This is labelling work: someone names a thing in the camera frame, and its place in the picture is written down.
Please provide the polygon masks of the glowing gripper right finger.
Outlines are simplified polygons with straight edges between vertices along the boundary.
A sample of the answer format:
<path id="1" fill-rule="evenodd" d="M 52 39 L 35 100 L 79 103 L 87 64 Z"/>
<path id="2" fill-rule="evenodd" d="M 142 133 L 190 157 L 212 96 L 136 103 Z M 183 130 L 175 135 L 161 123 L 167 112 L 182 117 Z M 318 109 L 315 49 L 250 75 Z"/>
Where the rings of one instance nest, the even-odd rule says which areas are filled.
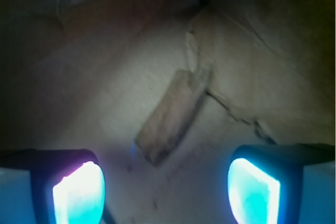
<path id="1" fill-rule="evenodd" d="M 242 145 L 227 191 L 237 223 L 335 223 L 335 147 Z"/>

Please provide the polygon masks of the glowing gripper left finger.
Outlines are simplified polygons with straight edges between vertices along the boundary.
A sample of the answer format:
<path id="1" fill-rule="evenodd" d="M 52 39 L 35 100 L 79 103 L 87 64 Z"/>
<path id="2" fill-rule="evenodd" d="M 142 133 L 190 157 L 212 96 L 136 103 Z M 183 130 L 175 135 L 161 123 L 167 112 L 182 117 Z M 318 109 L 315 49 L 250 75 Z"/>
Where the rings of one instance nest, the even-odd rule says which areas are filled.
<path id="1" fill-rule="evenodd" d="M 99 223 L 105 197 L 90 150 L 1 151 L 1 223 Z"/>

